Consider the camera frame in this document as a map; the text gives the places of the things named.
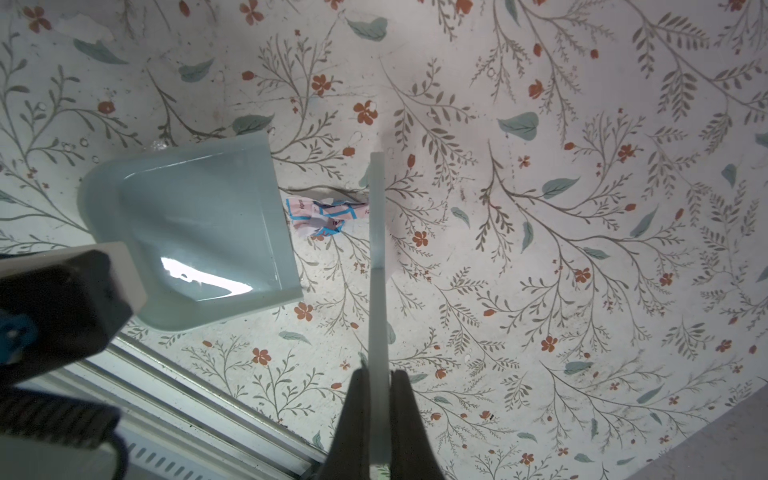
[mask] flower pattern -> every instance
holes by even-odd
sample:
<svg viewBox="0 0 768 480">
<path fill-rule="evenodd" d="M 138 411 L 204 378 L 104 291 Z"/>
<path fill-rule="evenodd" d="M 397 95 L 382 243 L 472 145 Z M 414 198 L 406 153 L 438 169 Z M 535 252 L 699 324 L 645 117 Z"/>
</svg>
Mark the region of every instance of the flower pattern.
<svg viewBox="0 0 768 480">
<path fill-rule="evenodd" d="M 270 360 L 272 360 L 272 357 L 266 350 L 253 349 L 253 363 L 260 363 L 266 366 Z"/>
<path fill-rule="evenodd" d="M 357 115 L 357 122 L 358 123 L 365 123 L 366 125 L 373 125 L 373 121 L 379 116 L 379 112 L 374 110 L 371 111 L 371 101 L 367 100 L 366 104 L 356 104 L 354 107 L 354 111 L 358 112 Z"/>
<path fill-rule="evenodd" d="M 326 76 L 315 75 L 312 77 L 312 89 L 317 93 L 318 97 L 322 97 L 325 91 L 331 90 L 333 85 L 330 81 L 326 80 Z"/>
<path fill-rule="evenodd" d="M 240 4 L 240 11 L 245 14 L 245 21 L 248 22 L 248 25 L 264 20 L 264 15 L 256 11 L 258 5 L 259 0 L 248 0 L 248 5 Z"/>
<path fill-rule="evenodd" d="M 257 119 L 281 194 L 365 200 L 386 152 L 390 367 L 446 478 L 621 480 L 768 378 L 760 2 L 133 0 L 63 45 L 65 3 L 0 26 L 0 253 L 90 241 L 96 164 Z M 327 447 L 368 360 L 366 225 L 290 231 L 301 302 L 123 334 Z"/>
<path fill-rule="evenodd" d="M 293 308 L 293 311 L 296 312 L 296 318 L 299 320 L 305 319 L 307 322 L 312 321 L 312 310 L 313 307 L 304 302 L 299 302 L 299 306 Z"/>
<path fill-rule="evenodd" d="M 24 16 L 31 20 L 31 22 L 29 22 L 29 29 L 34 33 L 40 33 L 40 27 L 43 27 L 46 30 L 51 29 L 51 22 L 43 18 L 45 10 L 42 7 L 24 7 L 22 11 L 24 12 Z"/>
<path fill-rule="evenodd" d="M 427 239 L 427 233 L 426 232 L 416 232 L 413 234 L 413 243 L 416 244 L 417 247 L 426 247 L 429 245 L 429 239 Z"/>
<path fill-rule="evenodd" d="M 558 339 L 547 336 L 547 338 L 541 341 L 541 350 L 544 352 L 554 352 L 554 345 L 558 342 Z"/>
</svg>

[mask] gray floor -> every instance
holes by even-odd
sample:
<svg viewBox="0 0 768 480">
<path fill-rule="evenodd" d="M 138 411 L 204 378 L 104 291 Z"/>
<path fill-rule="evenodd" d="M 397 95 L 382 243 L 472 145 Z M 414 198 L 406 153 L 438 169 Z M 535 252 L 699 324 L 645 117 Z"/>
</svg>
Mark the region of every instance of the gray floor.
<svg viewBox="0 0 768 480">
<path fill-rule="evenodd" d="M 759 478 L 768 478 L 768 386 L 629 480 Z"/>
</svg>

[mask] light blue plastic dustpan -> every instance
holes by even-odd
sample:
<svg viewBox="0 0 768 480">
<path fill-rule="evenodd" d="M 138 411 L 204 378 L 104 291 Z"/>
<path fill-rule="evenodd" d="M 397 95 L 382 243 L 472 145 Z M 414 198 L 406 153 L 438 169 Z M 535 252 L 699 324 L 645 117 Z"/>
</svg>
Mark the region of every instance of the light blue plastic dustpan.
<svg viewBox="0 0 768 480">
<path fill-rule="evenodd" d="M 389 463 L 389 351 L 386 327 L 386 275 L 384 273 L 384 154 L 371 154 L 370 187 L 371 292 L 368 325 L 368 370 L 371 389 L 370 461 Z"/>
<path fill-rule="evenodd" d="M 97 242 L 127 245 L 148 326 L 178 332 L 302 298 L 265 132 L 99 165 L 78 208 Z"/>
</svg>

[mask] green leaf print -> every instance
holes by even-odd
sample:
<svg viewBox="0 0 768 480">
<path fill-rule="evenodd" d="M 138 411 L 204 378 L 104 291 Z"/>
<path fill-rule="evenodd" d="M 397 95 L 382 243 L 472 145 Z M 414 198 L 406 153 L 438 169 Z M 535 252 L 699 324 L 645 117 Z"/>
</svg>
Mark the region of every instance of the green leaf print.
<svg viewBox="0 0 768 480">
<path fill-rule="evenodd" d="M 657 393 L 659 393 L 661 391 L 661 389 L 663 387 L 664 387 L 664 385 L 660 386 L 657 389 L 653 389 L 653 390 L 651 390 L 649 392 L 645 392 L 643 395 L 641 395 L 640 397 L 637 398 L 637 403 L 642 404 L 642 403 L 645 403 L 648 400 L 652 399 L 653 397 L 656 396 Z"/>
<path fill-rule="evenodd" d="M 266 128 L 270 124 L 274 115 L 264 117 L 262 115 L 245 115 L 243 117 L 235 118 L 232 122 L 232 130 L 237 135 L 245 135 L 253 133 L 254 131 L 260 131 Z"/>
<path fill-rule="evenodd" d="M 757 142 L 758 145 L 768 148 L 768 133 L 755 134 L 755 142 Z"/>
<path fill-rule="evenodd" d="M 507 12 L 512 15 L 512 18 L 519 27 L 520 22 L 518 22 L 518 6 L 517 3 L 515 3 L 516 1 L 517 0 L 504 0 L 504 5 L 507 7 Z"/>
<path fill-rule="evenodd" d="M 209 61 L 204 61 L 203 63 L 199 63 L 197 65 L 183 65 L 179 67 L 179 74 L 181 75 L 181 81 L 186 81 L 187 83 L 194 83 L 196 81 L 200 81 L 208 74 L 208 69 L 210 69 L 210 66 L 213 64 L 214 59 L 211 58 Z"/>
<path fill-rule="evenodd" d="M 115 57 L 114 54 L 101 43 L 101 40 L 96 43 L 88 43 L 86 41 L 75 39 L 72 43 L 76 49 L 94 60 L 113 65 L 127 65 L 128 63 L 125 60 Z"/>
<path fill-rule="evenodd" d="M 355 34 L 366 40 L 381 41 L 386 37 L 386 18 L 378 17 L 373 22 L 351 22 L 347 20 L 346 23 L 355 32 Z"/>
<path fill-rule="evenodd" d="M 763 272 L 760 274 L 760 276 L 757 277 L 757 281 L 758 282 L 762 282 L 766 278 L 768 278 L 768 266 L 765 267 L 765 270 L 763 270 Z"/>
<path fill-rule="evenodd" d="M 720 174 L 723 175 L 723 178 L 728 180 L 730 187 L 733 188 L 733 185 L 736 184 L 736 165 L 734 164 L 726 165 L 723 171 L 720 172 Z"/>
<path fill-rule="evenodd" d="M 325 452 L 325 448 L 323 447 L 323 442 L 320 441 L 320 431 L 318 430 L 315 436 L 312 437 L 312 445 L 316 446 L 318 449 L 323 450 Z"/>
<path fill-rule="evenodd" d="M 536 138 L 538 115 L 535 112 L 527 111 L 517 117 L 508 118 L 506 120 L 499 119 L 498 126 L 508 134 L 513 134 L 523 140 L 531 141 Z"/>
<path fill-rule="evenodd" d="M 578 182 L 578 178 L 555 178 L 544 184 L 541 187 L 541 192 L 544 194 L 544 198 L 549 199 L 562 194 L 567 189 L 573 187 L 576 182 Z"/>
<path fill-rule="evenodd" d="M 593 362 L 568 362 L 565 364 L 565 375 L 583 372 L 594 365 Z"/>
<path fill-rule="evenodd" d="M 629 233 L 629 236 L 632 238 L 638 238 L 640 235 L 645 233 L 648 230 L 648 227 L 650 227 L 650 222 L 654 221 L 654 216 L 656 215 L 656 210 L 658 209 L 659 207 L 656 207 L 654 211 L 643 217 L 643 220 L 640 220 L 640 223 L 638 223 L 637 226 Z"/>
<path fill-rule="evenodd" d="M 410 375 L 408 379 L 411 383 L 418 383 L 421 382 L 423 379 L 427 378 L 426 373 L 416 373 L 415 375 Z"/>
<path fill-rule="evenodd" d="M 536 437 L 532 433 L 520 432 L 518 433 L 518 437 L 521 439 L 533 440 L 534 442 L 538 443 L 538 440 L 536 440 Z"/>
<path fill-rule="evenodd" d="M 583 250 L 584 250 L 584 253 L 586 253 L 590 257 L 596 258 L 598 260 L 605 260 L 608 257 L 610 257 L 610 255 L 605 253 L 603 250 L 597 250 L 597 249 L 590 248 L 590 247 L 584 247 Z"/>
<path fill-rule="evenodd" d="M 523 223 L 523 231 L 525 232 L 525 235 L 523 236 L 523 249 L 520 250 L 520 253 L 523 253 L 533 241 L 533 227 L 530 222 Z"/>
<path fill-rule="evenodd" d="M 284 330 L 278 333 L 277 335 L 279 335 L 281 338 L 284 338 L 286 340 L 298 340 L 300 342 L 309 343 L 310 345 L 312 345 L 312 343 L 310 343 L 310 341 L 307 340 L 306 337 L 301 333 L 287 332 Z"/>
<path fill-rule="evenodd" d="M 392 328 L 392 325 L 387 322 L 386 323 L 386 341 L 389 345 L 392 345 L 397 340 L 397 336 L 395 335 L 395 330 Z"/>
<path fill-rule="evenodd" d="M 469 227 L 469 215 L 465 214 L 461 208 L 451 207 L 451 213 L 454 217 L 463 220 L 464 223 L 467 224 L 467 227 Z"/>
</svg>

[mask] orange flower print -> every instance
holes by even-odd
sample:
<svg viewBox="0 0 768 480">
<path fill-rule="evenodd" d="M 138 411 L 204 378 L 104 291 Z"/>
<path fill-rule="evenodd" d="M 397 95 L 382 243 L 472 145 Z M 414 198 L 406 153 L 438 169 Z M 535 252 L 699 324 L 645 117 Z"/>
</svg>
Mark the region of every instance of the orange flower print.
<svg viewBox="0 0 768 480">
<path fill-rule="evenodd" d="M 315 75 L 312 77 L 312 89 L 317 93 L 318 97 L 322 97 L 323 92 L 330 90 L 331 87 L 331 82 L 326 80 L 325 75 Z"/>
<path fill-rule="evenodd" d="M 730 340 L 723 340 L 720 345 L 715 347 L 716 352 L 723 353 L 730 348 Z"/>
<path fill-rule="evenodd" d="M 634 157 L 634 149 L 631 144 L 621 145 L 619 149 L 619 161 L 624 163 L 629 157 Z"/>
<path fill-rule="evenodd" d="M 261 22 L 264 20 L 264 15 L 256 11 L 258 5 L 259 0 L 248 0 L 248 5 L 240 4 L 240 11 L 245 14 L 245 21 L 248 22 L 248 25 L 253 25 L 254 21 Z"/>
<path fill-rule="evenodd" d="M 339 3 L 344 3 L 344 0 L 326 0 L 326 3 L 330 3 L 331 8 L 333 8 L 334 10 L 338 10 Z"/>
<path fill-rule="evenodd" d="M 43 10 L 42 7 L 24 7 L 22 11 L 24 12 L 24 15 L 31 20 L 31 22 L 29 22 L 29 29 L 34 33 L 40 33 L 40 25 L 46 30 L 51 29 L 51 22 L 43 18 L 45 10 Z"/>
<path fill-rule="evenodd" d="M 583 270 L 576 269 L 574 275 L 576 276 L 576 281 L 579 283 L 586 283 L 587 280 L 589 280 L 589 278 L 592 276 L 592 274 L 589 273 L 589 267 Z"/>
<path fill-rule="evenodd" d="M 741 10 L 745 3 L 746 0 L 728 0 L 728 5 L 726 5 L 726 8 L 730 6 L 730 10 L 732 12 L 738 12 Z"/>
<path fill-rule="evenodd" d="M 114 113 L 114 104 L 110 101 L 102 101 L 98 105 L 98 110 L 105 115 L 109 115 L 111 113 Z"/>
<path fill-rule="evenodd" d="M 413 243 L 416 244 L 417 247 L 420 247 L 423 245 L 424 247 L 429 244 L 429 240 L 427 240 L 427 233 L 426 232 L 416 232 L 413 234 Z"/>
<path fill-rule="evenodd" d="M 552 335 L 547 335 L 547 338 L 541 341 L 541 351 L 554 352 L 554 345 L 557 342 L 558 342 L 558 339 L 553 339 Z"/>
<path fill-rule="evenodd" d="M 296 312 L 296 318 L 299 320 L 306 319 L 307 322 L 312 321 L 312 306 L 307 305 L 304 302 L 299 302 L 299 306 L 295 307 L 293 309 L 294 312 Z"/>
<path fill-rule="evenodd" d="M 379 112 L 374 110 L 370 110 L 371 101 L 366 101 L 366 104 L 357 104 L 355 105 L 354 110 L 358 113 L 357 115 L 357 123 L 361 124 L 363 122 L 366 123 L 366 125 L 373 125 L 373 119 L 377 118 L 379 116 Z"/>
<path fill-rule="evenodd" d="M 472 10 L 472 6 L 474 4 L 470 2 L 470 0 L 456 0 L 456 13 L 463 13 L 464 15 L 468 15 L 469 11 Z"/>
<path fill-rule="evenodd" d="M 253 349 L 253 360 L 251 360 L 253 363 L 260 363 L 266 366 L 271 359 L 272 357 L 269 356 L 269 352 L 266 350 Z"/>
<path fill-rule="evenodd" d="M 539 98 L 544 93 L 544 85 L 541 84 L 541 80 L 536 80 L 536 83 L 528 87 L 528 96 L 533 99 Z"/>
</svg>

